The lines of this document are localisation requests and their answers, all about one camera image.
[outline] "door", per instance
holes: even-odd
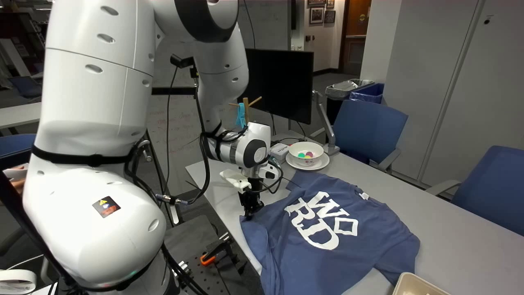
[[[358,77],[372,0],[345,0],[340,70]]]

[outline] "table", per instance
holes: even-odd
[[[205,197],[260,272],[260,262],[252,256],[241,231],[239,216],[244,208],[239,197],[218,175],[219,170],[231,167],[231,164],[211,160],[211,182]],[[191,164],[187,170],[198,185],[203,185],[203,162]],[[295,174],[286,165],[283,170],[286,178]],[[417,275],[457,295],[524,293],[522,236],[344,154],[332,156],[331,164],[321,172],[358,185],[372,198],[386,203],[406,223],[421,239],[416,259]],[[288,195],[285,185],[286,182],[275,195],[264,193],[264,203],[285,198]],[[373,269],[345,293],[385,295],[391,293],[391,285]]]
[[[0,129],[36,123],[39,119],[41,103],[16,105],[0,108]]]

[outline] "black screen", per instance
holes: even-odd
[[[313,52],[247,49],[254,108],[311,124]]]

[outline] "sticker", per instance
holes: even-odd
[[[93,208],[100,213],[100,216],[106,218],[119,210],[119,205],[111,197],[103,197],[93,203]]]

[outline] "shirt sleeve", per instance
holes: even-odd
[[[375,269],[380,270],[391,285],[395,285],[401,272],[414,272],[414,260],[419,252],[419,246],[419,239],[409,234],[406,239],[385,251],[375,264]]]

